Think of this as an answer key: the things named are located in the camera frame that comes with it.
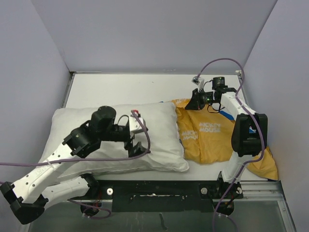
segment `gray wall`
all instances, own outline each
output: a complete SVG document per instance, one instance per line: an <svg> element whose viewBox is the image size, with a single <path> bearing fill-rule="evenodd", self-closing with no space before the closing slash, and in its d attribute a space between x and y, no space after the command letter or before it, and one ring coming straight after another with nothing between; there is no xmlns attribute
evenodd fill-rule
<svg viewBox="0 0 309 232"><path fill-rule="evenodd" d="M276 0L32 2L70 71L196 73L244 64Z"/></svg>
<svg viewBox="0 0 309 232"><path fill-rule="evenodd" d="M245 66L297 231L309 228L309 1L278 0Z"/></svg>
<svg viewBox="0 0 309 232"><path fill-rule="evenodd" d="M0 1L0 161L37 162L69 72L30 0ZM29 169L0 166L0 181ZM20 223L0 196L0 231Z"/></svg>

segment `robotic arm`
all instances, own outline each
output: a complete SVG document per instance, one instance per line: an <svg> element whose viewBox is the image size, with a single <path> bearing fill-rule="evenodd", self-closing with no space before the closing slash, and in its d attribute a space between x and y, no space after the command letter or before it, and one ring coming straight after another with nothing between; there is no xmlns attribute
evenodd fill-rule
<svg viewBox="0 0 309 232"><path fill-rule="evenodd" d="M186 110L201 110L206 104L212 105L214 103L219 103L220 106L224 106L235 119L235 126L231 139L233 153L228 165L219 174L219 178L222 178L224 183L232 183L244 162L252 160L261 152L261 139L259 134L255 132L256 125L250 115L243 109L243 106L258 122L265 146L267 145L267 116L265 114L258 114L241 99L240 104L236 99L236 89L226 86L224 77L213 78L213 91L211 92L204 92L203 78L194 77L192 82L198 85L198 88L193 90L192 98L185 107ZM235 183L240 181L240 176L241 173L238 175Z"/></svg>
<svg viewBox="0 0 309 232"><path fill-rule="evenodd" d="M43 164L38 164L38 167L14 183L5 182L1 185L0 190L18 220L28 224L54 204L73 197L95 196L98 182L91 174L52 184L75 164L72 161L84 159L99 149L101 141L124 142L129 158L145 153L147 149L142 147L141 142L133 145L134 134L142 132L142 125L145 126L139 112L135 111L134 114L128 117L125 126L119 126L114 124L116 111L109 106L100 107L92 114L91 120L72 130Z"/></svg>

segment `gray floor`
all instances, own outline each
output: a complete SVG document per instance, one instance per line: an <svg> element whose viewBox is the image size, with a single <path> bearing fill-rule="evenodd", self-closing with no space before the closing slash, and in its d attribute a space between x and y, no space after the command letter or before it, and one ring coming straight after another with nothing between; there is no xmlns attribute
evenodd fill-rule
<svg viewBox="0 0 309 232"><path fill-rule="evenodd" d="M277 201L235 202L232 218L240 232L285 232ZM60 203L48 209L32 223L29 232L208 232L212 213L186 211L163 213L164 228L159 213L113 213L104 220L82 218L79 206ZM236 231L232 222L217 218L216 232Z"/></svg>

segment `yellow fabric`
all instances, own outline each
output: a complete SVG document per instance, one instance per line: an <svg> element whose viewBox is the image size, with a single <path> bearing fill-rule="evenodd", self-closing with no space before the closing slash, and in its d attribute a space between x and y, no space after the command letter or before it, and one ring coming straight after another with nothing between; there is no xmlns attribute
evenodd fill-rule
<svg viewBox="0 0 309 232"><path fill-rule="evenodd" d="M186 159L198 163L222 162L232 155L231 137L234 123L221 114L203 110L185 110L190 99L172 100L176 105L177 124ZM261 161L250 163L249 171L254 174L278 180L278 170L269 147Z"/></svg>

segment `white fabric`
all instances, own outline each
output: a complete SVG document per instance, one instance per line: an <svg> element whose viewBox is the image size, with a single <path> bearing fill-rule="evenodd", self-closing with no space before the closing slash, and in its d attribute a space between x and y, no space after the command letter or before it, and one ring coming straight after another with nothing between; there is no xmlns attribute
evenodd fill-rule
<svg viewBox="0 0 309 232"><path fill-rule="evenodd" d="M112 106L116 112L117 123L121 115L130 115L132 109L137 109L146 121L151 140L151 153L135 160L126 161L86 161L79 162L68 168L58 181L75 178L84 173L102 174L129 172L137 170L158 170L185 172L189 164L183 158L183 147L179 143L177 127L177 116L173 103L153 103L143 105L116 105ZM51 132L45 146L42 158L39 162L50 156L63 139L74 129L91 118L97 108L86 109L58 109L56 110ZM126 124L126 118L122 118L120 125ZM142 142L147 147L144 133L135 136L135 143ZM101 148L91 153L88 158L126 158L127 151L124 150L122 142L102 142Z"/></svg>

